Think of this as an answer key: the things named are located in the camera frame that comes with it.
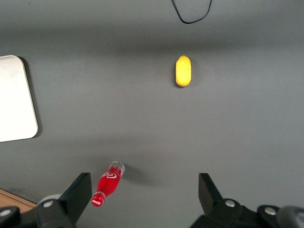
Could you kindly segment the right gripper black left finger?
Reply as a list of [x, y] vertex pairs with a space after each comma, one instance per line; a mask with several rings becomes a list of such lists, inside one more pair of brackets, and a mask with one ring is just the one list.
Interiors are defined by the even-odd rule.
[[91, 174], [81, 173], [65, 192], [35, 209], [39, 228], [74, 228], [92, 197]]

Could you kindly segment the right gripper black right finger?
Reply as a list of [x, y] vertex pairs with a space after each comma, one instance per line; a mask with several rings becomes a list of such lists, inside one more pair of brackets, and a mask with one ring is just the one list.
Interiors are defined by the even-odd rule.
[[234, 199], [221, 196], [207, 173], [199, 174], [199, 200], [204, 214], [192, 228], [260, 228], [257, 214]]

